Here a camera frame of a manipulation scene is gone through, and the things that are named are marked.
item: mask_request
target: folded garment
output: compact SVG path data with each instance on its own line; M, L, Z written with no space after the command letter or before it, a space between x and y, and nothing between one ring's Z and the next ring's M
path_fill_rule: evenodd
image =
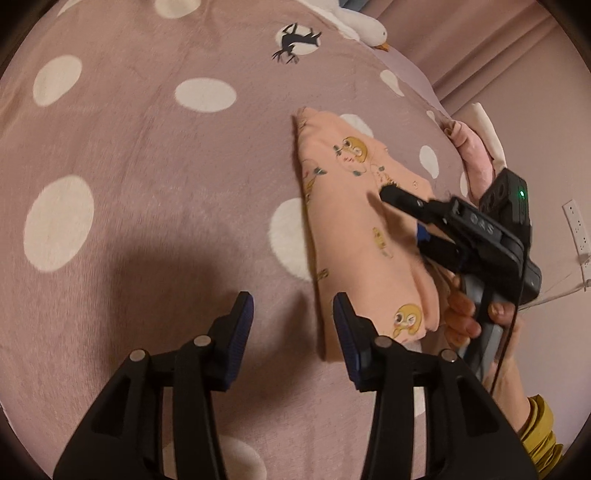
M495 127L482 105L480 103L471 103L462 109L457 118L474 130L482 139L492 157L492 167L495 170L495 175L498 175L503 168L507 167L505 151L496 134Z
M395 183L428 200L430 183L333 113L304 108L297 125L326 358L342 358L332 316L340 291L380 335L405 343L437 329L439 297L417 248L417 221L379 199Z
M478 203L495 179L492 157L486 151L481 138L465 123L454 121L451 127L445 129L445 133L464 161L470 194L472 200Z

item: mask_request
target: cartoon character print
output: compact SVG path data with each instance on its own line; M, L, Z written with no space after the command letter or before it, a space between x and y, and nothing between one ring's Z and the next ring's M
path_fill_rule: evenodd
M341 146L333 147L337 162L356 177L360 177L367 171L365 160L368 157L368 148L359 138L347 137Z
M374 180L375 184L378 187L378 191L380 191L382 187L384 187L385 185L398 186L398 183L395 182L390 175L388 175L384 166L371 164L369 169L371 170L371 173L374 175Z
M392 258L393 255L390 253L386 246L384 234L380 231L379 228L374 227L372 230L374 232L374 242L378 246L380 252L382 252L382 255L386 258Z
M309 158L305 159L301 163L301 181L304 186L304 198L306 204L310 203L310 197L312 195L312 187L318 175L326 175L326 170L323 170L318 166L314 160Z
M329 269L324 268L316 274L316 280L318 280L318 281L324 280L328 276L329 276Z
M409 335L414 335L418 332L422 321L423 312L417 305L412 303L402 305L396 312L396 315L394 315L394 333L392 334L392 338L396 338L403 330L407 330Z

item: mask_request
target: screw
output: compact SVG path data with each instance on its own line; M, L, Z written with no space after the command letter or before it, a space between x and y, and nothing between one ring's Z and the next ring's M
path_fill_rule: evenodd
M212 342L212 339L208 335L199 335L193 340L195 346L207 346Z
M133 352L131 352L129 354L129 359L132 362L139 362L142 361L146 356L146 352L144 352L143 350L134 350Z
M376 346L380 347L380 348L390 348L392 346L392 339L390 337L386 337L385 335L380 335L379 337L376 337L376 339L374 340L374 343L376 344Z
M449 348L441 350L439 356L443 358L446 362L450 362L451 364L457 360L457 353Z

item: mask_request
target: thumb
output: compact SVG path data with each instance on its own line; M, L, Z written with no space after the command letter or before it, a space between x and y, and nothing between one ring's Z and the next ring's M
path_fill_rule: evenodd
M506 302L491 303L488 307L488 314L491 320L497 325L508 327L515 313L515 305Z

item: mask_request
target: bed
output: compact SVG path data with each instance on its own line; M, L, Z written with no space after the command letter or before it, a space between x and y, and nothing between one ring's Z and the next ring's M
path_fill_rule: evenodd
M178 348L248 290L241 374L215 397L231 477L359 478L373 396L322 360L293 114L332 111L465 195L428 85L296 0L68 0L39 20L0 79L0 401L47 475L130 351ZM415 476L424 452L417 435Z

